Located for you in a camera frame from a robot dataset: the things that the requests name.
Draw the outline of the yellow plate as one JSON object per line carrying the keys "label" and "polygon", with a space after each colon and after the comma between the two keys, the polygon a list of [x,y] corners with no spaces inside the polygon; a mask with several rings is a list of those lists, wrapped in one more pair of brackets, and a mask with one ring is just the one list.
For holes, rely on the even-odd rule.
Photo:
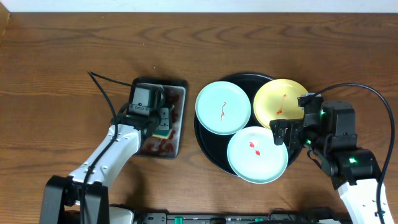
{"label": "yellow plate", "polygon": [[298,82],[276,79],[264,84],[257,91],[253,110],[259,123],[270,129],[270,121],[277,119],[301,119],[303,111],[298,98],[308,91]]}

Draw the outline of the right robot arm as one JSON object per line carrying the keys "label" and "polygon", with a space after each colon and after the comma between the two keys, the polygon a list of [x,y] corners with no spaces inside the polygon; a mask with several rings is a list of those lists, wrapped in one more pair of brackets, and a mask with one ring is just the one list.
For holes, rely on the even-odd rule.
{"label": "right robot arm", "polygon": [[316,155],[316,165],[331,179],[353,223],[393,223],[376,158],[357,146],[350,103],[319,98],[304,107],[303,118],[276,119],[269,126],[276,145],[293,151],[306,147],[308,156]]}

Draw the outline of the green yellow sponge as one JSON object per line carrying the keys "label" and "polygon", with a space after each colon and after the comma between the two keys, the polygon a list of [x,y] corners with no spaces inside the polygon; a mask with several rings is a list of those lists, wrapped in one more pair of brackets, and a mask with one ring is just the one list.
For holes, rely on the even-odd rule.
{"label": "green yellow sponge", "polygon": [[153,137],[168,139],[172,132],[172,111],[174,105],[167,105],[160,109],[160,123],[153,133]]}

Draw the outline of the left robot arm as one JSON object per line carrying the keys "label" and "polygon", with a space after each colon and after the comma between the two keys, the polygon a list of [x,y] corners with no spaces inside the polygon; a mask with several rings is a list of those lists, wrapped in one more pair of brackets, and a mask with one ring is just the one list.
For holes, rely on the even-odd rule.
{"label": "left robot arm", "polygon": [[132,210],[109,204],[109,188],[147,138],[169,138],[174,106],[144,111],[136,113],[129,103],[123,105],[92,155],[69,176],[54,175],[48,180],[41,223],[134,223]]}

